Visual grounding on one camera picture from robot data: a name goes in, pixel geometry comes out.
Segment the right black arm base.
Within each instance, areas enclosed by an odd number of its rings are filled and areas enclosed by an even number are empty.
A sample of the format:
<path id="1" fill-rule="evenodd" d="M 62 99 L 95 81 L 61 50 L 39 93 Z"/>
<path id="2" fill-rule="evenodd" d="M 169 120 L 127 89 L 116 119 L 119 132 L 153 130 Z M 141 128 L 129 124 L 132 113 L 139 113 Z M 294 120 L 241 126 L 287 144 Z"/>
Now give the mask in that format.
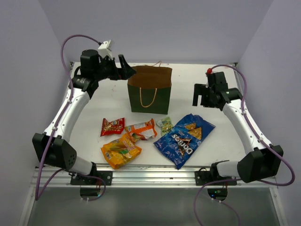
<path id="1" fill-rule="evenodd" d="M 195 175 L 195 183 L 197 186 L 203 186 L 209 182 L 213 181 L 220 181 L 220 180 L 230 180 L 228 182 L 223 182 L 223 183 L 214 183 L 214 186 L 223 186 L 223 185 L 228 185 L 228 186 L 236 186 L 237 182 L 231 180 L 231 177 L 221 177 L 217 171 L 217 164 L 221 163 L 220 162 L 215 162 L 212 163 L 211 166 L 208 168 L 206 167 L 201 167 L 199 170 L 194 172 Z"/>

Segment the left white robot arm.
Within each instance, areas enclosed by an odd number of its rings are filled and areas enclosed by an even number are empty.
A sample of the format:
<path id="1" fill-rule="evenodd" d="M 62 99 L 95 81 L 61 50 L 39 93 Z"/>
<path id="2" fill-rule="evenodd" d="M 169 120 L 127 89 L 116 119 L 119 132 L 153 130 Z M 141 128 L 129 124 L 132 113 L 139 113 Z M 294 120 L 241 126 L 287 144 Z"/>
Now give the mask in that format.
<path id="1" fill-rule="evenodd" d="M 81 174 L 87 185 L 94 184 L 98 174 L 93 164 L 77 156 L 76 150 L 69 144 L 74 125 L 84 107 L 99 87 L 99 81 L 127 80 L 136 71 L 129 66 L 123 55 L 119 55 L 120 67 L 114 58 L 101 56 L 93 49 L 84 50 L 80 56 L 80 66 L 68 86 L 66 98 L 43 133 L 34 134 L 32 143 L 39 162 L 71 172 Z"/>

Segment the orange candy packet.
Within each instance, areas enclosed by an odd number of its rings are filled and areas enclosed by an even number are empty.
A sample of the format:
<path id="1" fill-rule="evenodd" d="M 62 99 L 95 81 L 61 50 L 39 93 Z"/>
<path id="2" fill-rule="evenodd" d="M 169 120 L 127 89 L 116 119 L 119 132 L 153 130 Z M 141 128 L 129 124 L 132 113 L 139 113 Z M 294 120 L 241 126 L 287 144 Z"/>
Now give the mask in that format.
<path id="1" fill-rule="evenodd" d="M 149 140 L 150 138 L 155 138 L 157 136 L 153 119 L 147 122 L 125 126 L 125 130 L 133 142 Z"/>

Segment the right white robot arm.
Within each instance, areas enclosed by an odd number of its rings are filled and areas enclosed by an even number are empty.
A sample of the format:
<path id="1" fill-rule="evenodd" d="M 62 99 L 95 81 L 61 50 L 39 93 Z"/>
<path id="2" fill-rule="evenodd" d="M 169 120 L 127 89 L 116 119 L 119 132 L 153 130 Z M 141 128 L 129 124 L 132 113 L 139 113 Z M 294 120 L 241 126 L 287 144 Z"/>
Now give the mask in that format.
<path id="1" fill-rule="evenodd" d="M 232 123 L 245 150 L 240 161 L 220 161 L 211 165 L 210 181 L 220 185 L 226 177 L 236 177 L 245 183 L 259 181 L 277 174 L 284 151 L 261 132 L 246 108 L 242 94 L 237 88 L 219 85 L 195 84 L 193 106 L 201 98 L 201 105 L 218 108 Z"/>

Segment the blue Doritos chip bag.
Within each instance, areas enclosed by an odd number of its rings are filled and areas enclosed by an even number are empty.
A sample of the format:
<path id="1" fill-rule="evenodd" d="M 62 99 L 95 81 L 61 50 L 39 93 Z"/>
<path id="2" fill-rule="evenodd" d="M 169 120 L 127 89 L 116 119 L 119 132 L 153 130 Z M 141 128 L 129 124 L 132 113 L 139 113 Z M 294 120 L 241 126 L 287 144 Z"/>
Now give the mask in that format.
<path id="1" fill-rule="evenodd" d="M 214 129 L 201 116 L 188 114 L 154 145 L 179 170 Z"/>

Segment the green paper bag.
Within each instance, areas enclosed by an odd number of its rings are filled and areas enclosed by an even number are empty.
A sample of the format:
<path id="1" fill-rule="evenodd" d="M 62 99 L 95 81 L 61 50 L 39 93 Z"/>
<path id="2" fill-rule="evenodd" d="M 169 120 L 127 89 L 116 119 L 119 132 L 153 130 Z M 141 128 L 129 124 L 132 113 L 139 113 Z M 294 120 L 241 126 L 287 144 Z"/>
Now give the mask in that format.
<path id="1" fill-rule="evenodd" d="M 138 65 L 127 83 L 131 111 L 134 113 L 168 114 L 172 68 Z"/>

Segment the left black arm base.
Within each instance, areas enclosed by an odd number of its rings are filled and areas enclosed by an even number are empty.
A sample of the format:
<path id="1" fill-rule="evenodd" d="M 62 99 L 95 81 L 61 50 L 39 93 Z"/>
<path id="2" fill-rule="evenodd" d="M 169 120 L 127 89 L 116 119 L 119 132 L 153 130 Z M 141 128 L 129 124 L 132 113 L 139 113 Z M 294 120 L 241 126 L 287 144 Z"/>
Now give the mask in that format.
<path id="1" fill-rule="evenodd" d="M 113 171 L 96 171 L 93 175 L 80 176 L 78 173 L 68 173 L 71 176 L 71 185 L 74 186 L 110 186 L 113 179 Z"/>

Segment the yellow mango candy bag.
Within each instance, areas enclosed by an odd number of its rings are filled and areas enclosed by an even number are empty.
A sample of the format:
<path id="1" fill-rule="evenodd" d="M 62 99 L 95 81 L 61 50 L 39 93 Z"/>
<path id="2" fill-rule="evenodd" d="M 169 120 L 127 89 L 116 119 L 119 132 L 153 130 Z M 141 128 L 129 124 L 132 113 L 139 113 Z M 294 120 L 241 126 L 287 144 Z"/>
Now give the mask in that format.
<path id="1" fill-rule="evenodd" d="M 119 169 L 140 155 L 142 149 L 135 145 L 128 134 L 113 140 L 101 148 L 103 156 L 113 169 Z"/>

